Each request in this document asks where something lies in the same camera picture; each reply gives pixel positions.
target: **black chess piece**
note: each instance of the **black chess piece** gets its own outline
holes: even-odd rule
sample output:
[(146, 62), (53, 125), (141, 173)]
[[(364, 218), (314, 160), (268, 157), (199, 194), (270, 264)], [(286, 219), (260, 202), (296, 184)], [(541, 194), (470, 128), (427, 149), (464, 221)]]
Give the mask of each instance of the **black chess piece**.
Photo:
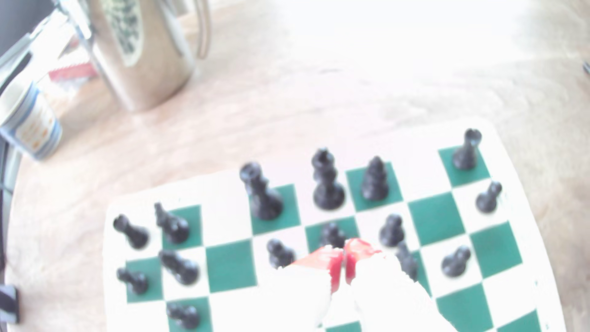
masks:
[(389, 194), (387, 171), (381, 158), (375, 156), (363, 176), (361, 192), (366, 200), (380, 201)]
[(183, 285), (193, 284), (199, 278), (199, 267), (195, 262), (180, 257), (172, 250), (160, 250), (160, 263)]
[(130, 272), (126, 268), (119, 268), (117, 269), (117, 279), (127, 284), (134, 294), (140, 295), (148, 290), (148, 279), (141, 272)]
[(442, 272), (447, 276), (456, 277), (465, 272), (467, 260), (471, 257), (471, 250), (467, 246), (460, 246), (454, 253), (442, 260)]
[(268, 260), (274, 269), (285, 266), (295, 261), (295, 250), (285, 247), (278, 239), (271, 239), (266, 244), (269, 256)]
[(0, 321), (18, 324), (21, 320), (18, 289), (13, 285), (0, 285)]
[(191, 330), (201, 323), (201, 315), (192, 305), (166, 304), (166, 315), (176, 320), (176, 325)]
[(313, 201), (324, 210), (336, 210), (344, 203), (344, 188), (336, 182), (338, 171), (334, 167), (334, 156), (326, 149), (319, 149), (312, 158), (313, 178), (317, 187)]
[(405, 241), (398, 243), (398, 252), (395, 256), (399, 260), (402, 271), (404, 271), (413, 281), (418, 280), (418, 263), (414, 256), (409, 252)]
[(149, 233), (145, 227), (133, 226), (124, 214), (120, 214), (113, 221), (113, 227), (127, 236), (129, 245), (134, 249), (143, 248), (149, 240)]
[(477, 195), (476, 206), (483, 213), (491, 213), (498, 204), (497, 198), (502, 191), (502, 184), (492, 181), (487, 191)]
[(481, 132), (470, 128), (465, 131), (465, 142), (453, 153), (453, 165), (459, 170), (470, 170), (477, 165), (477, 147), (481, 142)]
[(385, 225), (379, 231), (379, 241), (386, 247), (395, 247), (403, 241), (405, 235), (402, 229), (402, 217), (398, 214), (390, 214), (385, 220)]
[(190, 231), (185, 219), (164, 210), (160, 202), (154, 204), (154, 208), (156, 209), (156, 224), (162, 228), (168, 242), (177, 245), (188, 239)]
[(331, 245), (334, 248), (344, 248), (346, 242), (346, 235), (336, 223), (328, 223), (322, 228), (322, 235), (320, 238), (320, 245)]
[(275, 189), (268, 187), (268, 179), (256, 162), (245, 164), (240, 170), (240, 179), (250, 195), (250, 211), (262, 220), (272, 220), (283, 211), (283, 199)]

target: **chessboard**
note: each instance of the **chessboard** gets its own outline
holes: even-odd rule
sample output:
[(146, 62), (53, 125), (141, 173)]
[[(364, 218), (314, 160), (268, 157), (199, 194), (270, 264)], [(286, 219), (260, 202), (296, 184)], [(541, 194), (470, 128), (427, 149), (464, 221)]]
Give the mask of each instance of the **chessboard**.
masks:
[[(477, 163), (470, 170), (453, 165), (466, 129), (481, 132)], [(402, 219), (405, 243), (418, 266), (419, 282), (439, 312), (458, 331), (565, 331), (555, 280), (542, 238), (517, 174), (494, 128), (466, 119), (399, 131), (386, 142), (330, 146), (345, 200), (334, 210), (316, 206), (312, 156), (258, 161), (268, 187), (283, 200), (273, 220), (251, 213), (240, 170), (201, 175), (116, 199), (104, 229), (104, 297), (108, 332), (170, 331), (184, 328), (167, 316), (167, 304), (192, 306), (200, 316), (197, 332), (234, 331), (230, 308), (248, 303), (253, 289), (272, 278), (267, 243), (279, 239), (301, 258), (320, 247), (322, 229), (335, 223), (347, 238), (359, 237), (389, 255), (397, 248), (379, 241), (390, 214)], [(362, 191), (369, 161), (385, 164), (388, 195), (369, 201)], [(482, 213), (480, 193), (501, 183), (497, 207)], [(188, 223), (189, 236), (171, 243), (156, 225), (154, 204)], [(124, 214), (144, 227), (149, 240), (133, 249), (113, 228)], [(460, 246), (471, 251), (465, 271), (445, 275), (443, 259)], [(162, 249), (199, 266), (196, 282), (183, 285), (159, 259)], [(117, 269), (140, 272), (149, 281), (141, 294), (117, 278)], [(362, 331), (352, 290), (344, 281), (332, 296), (318, 331)]]

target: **jug handle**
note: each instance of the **jug handle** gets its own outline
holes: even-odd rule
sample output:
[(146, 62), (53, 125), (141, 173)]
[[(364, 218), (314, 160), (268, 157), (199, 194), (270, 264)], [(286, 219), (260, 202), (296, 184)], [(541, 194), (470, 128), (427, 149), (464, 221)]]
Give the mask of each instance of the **jug handle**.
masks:
[(196, 14), (199, 19), (199, 39), (197, 43), (196, 56), (204, 59), (209, 53), (211, 44), (211, 13), (209, 12), (208, 0), (194, 0)]

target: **red object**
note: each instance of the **red object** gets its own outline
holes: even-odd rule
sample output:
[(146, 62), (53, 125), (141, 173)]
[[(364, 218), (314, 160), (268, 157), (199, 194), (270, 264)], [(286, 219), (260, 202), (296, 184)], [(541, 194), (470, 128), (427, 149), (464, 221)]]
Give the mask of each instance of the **red object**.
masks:
[(370, 258), (376, 253), (382, 252), (379, 249), (361, 239), (351, 239), (344, 245), (346, 257), (346, 283), (350, 285), (352, 279), (356, 277), (356, 263), (362, 259)]
[(49, 71), (49, 78), (52, 82), (96, 76), (98, 76), (98, 73), (90, 62), (73, 64), (67, 67), (56, 68)]
[(334, 293), (340, 287), (342, 259), (344, 259), (342, 249), (325, 246), (304, 258), (296, 260), (293, 264), (306, 266), (308, 268), (328, 270), (332, 277), (332, 293)]

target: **green square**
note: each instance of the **green square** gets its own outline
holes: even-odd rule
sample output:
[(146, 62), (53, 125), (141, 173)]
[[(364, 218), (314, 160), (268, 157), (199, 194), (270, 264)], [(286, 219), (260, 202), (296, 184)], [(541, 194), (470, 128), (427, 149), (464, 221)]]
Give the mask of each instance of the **green square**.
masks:
[(190, 330), (176, 325), (176, 320), (169, 318), (168, 327), (170, 332), (213, 332), (213, 325), (211, 323), (211, 308), (209, 307), (209, 299), (207, 297), (190, 298), (187, 300), (171, 301), (169, 303), (191, 305), (196, 308), (196, 311), (201, 316), (201, 322), (199, 323), (199, 326)]
[(360, 323), (355, 321), (352, 323), (327, 328), (326, 332), (361, 332)]
[(458, 332), (481, 332), (493, 327), (481, 284), (437, 298), (437, 305)]
[(359, 237), (359, 230), (356, 227), (356, 220), (354, 217), (345, 217), (321, 224), (307, 226), (305, 227), (305, 235), (307, 238), (307, 248), (309, 249), (309, 252), (314, 252), (321, 247), (320, 240), (322, 237), (322, 228), (328, 223), (336, 223), (338, 227), (344, 231), (347, 239)]
[(262, 220), (250, 214), (252, 220), (252, 232), (254, 235), (273, 232), (288, 227), (299, 226), (299, 208), (295, 195), (295, 186), (292, 184), (275, 188), (283, 198), (283, 211), (273, 220)]
[(424, 269), (424, 264), (422, 263), (422, 255), (420, 255), (420, 251), (416, 250), (415, 252), (412, 252), (412, 256), (416, 260), (416, 264), (418, 264), (417, 281), (426, 290), (428, 296), (432, 297), (432, 293), (430, 293), (430, 285), (428, 284), (428, 278), (426, 277), (426, 270)]
[(473, 233), (471, 241), (484, 278), (522, 263), (509, 222)]
[(465, 233), (451, 193), (412, 201), (408, 207), (422, 246)]
[(540, 332), (539, 317), (537, 311), (533, 310), (519, 319), (508, 323), (500, 328), (498, 332)]
[(186, 219), (189, 227), (189, 236), (186, 241), (174, 244), (166, 240), (164, 233), (162, 232), (162, 247), (169, 250), (180, 250), (186, 248), (198, 247), (203, 244), (202, 234), (203, 230), (201, 227), (201, 206), (187, 206), (176, 210), (171, 210), (170, 213), (175, 216)]
[(147, 291), (143, 294), (135, 294), (127, 288), (127, 303), (161, 300), (162, 296), (162, 267), (157, 257), (138, 259), (125, 263), (125, 267), (131, 272), (141, 272), (147, 278)]
[(256, 286), (251, 240), (208, 247), (205, 251), (212, 293)]
[(386, 204), (393, 204), (404, 200), (402, 192), (399, 190), (398, 179), (395, 177), (393, 167), (390, 162), (385, 163), (385, 169), (387, 171), (387, 183), (389, 184), (389, 194), (383, 200), (380, 201), (369, 201), (363, 197), (361, 187), (363, 184), (363, 176), (365, 175), (366, 167), (357, 168), (346, 172), (346, 179), (348, 180), (348, 186), (350, 187), (350, 193), (352, 195), (352, 201), (355, 204), (356, 211), (369, 210), (374, 207), (383, 206)]
[(463, 171), (458, 170), (453, 166), (453, 153), (460, 147), (453, 147), (447, 149), (438, 150), (440, 154), (444, 168), (447, 170), (448, 179), (451, 181), (451, 186), (456, 187), (462, 184), (472, 183), (478, 180), (483, 180), (490, 177), (490, 173), (487, 171), (486, 163), (481, 157), (481, 153), (477, 151), (477, 164), (473, 169)]

